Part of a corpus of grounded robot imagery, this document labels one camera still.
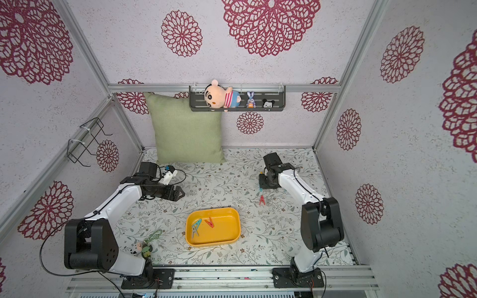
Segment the plush toy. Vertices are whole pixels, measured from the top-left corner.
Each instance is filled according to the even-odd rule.
[[[228,87],[227,90],[222,88],[217,80],[212,80],[212,83],[207,86],[204,99],[207,105],[214,109],[219,108],[236,108],[242,100],[240,94],[237,91],[233,91],[232,87]]]
[[[133,244],[131,246],[131,249],[129,250],[129,252],[135,256],[138,256],[138,257],[141,256],[143,258],[147,258],[151,256],[152,250],[153,250],[152,245],[138,241],[136,242],[136,244]]]
[[[136,242],[136,244],[133,244],[131,246],[131,249],[129,250],[129,252],[133,255],[137,255],[142,251],[143,251],[143,246],[142,246],[141,242]]]

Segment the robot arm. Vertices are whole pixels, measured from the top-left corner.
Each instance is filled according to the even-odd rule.
[[[283,187],[301,205],[301,237],[306,247],[292,260],[295,275],[312,272],[319,250],[333,247],[344,239],[340,207],[334,198],[325,198],[295,173],[291,164],[283,164],[276,153],[263,157],[267,174],[259,175],[261,188]]]
[[[93,212],[66,224],[64,264],[68,269],[97,269],[127,276],[142,275],[146,266],[152,270],[144,258],[119,250],[113,227],[138,200],[160,197],[177,201],[185,196],[181,187],[167,185],[177,170],[168,166],[164,178],[153,181],[156,171],[156,164],[141,163],[139,172],[123,179],[115,192]]]

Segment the black metal shelf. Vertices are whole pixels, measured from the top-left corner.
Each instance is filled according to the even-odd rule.
[[[285,99],[285,86],[283,87],[282,92],[255,92],[254,99],[256,103],[255,108],[248,108],[247,107],[247,100],[249,97],[247,96],[247,91],[239,92],[242,101],[240,102],[237,108],[220,108],[220,109],[211,109],[208,107],[204,101],[204,92],[195,92],[193,91],[193,87],[189,86],[189,105],[190,109],[193,112],[223,112],[225,110],[229,112],[281,112],[285,107],[286,99]],[[273,107],[271,108],[264,108],[263,107],[263,100],[266,99],[268,101],[274,101]]]

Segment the green pillow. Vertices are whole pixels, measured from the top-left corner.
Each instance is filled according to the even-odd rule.
[[[188,98],[144,93],[156,133],[157,164],[224,163],[222,112],[193,112]]]

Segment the metal rail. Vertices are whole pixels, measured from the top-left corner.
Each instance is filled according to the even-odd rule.
[[[189,92],[189,86],[197,92],[204,91],[208,84],[109,84],[109,91],[117,92]],[[239,92],[331,92],[337,93],[341,86],[335,84],[221,84]]]
[[[306,291],[304,288],[275,288],[272,269],[288,266],[179,266],[175,269],[172,289],[161,292],[214,292],[214,291]],[[326,291],[379,290],[370,266],[322,266],[326,274]],[[107,275],[116,285],[123,281],[117,275]],[[96,273],[72,278],[66,293],[107,293],[116,288]],[[124,293],[144,293],[153,290],[122,290]]]

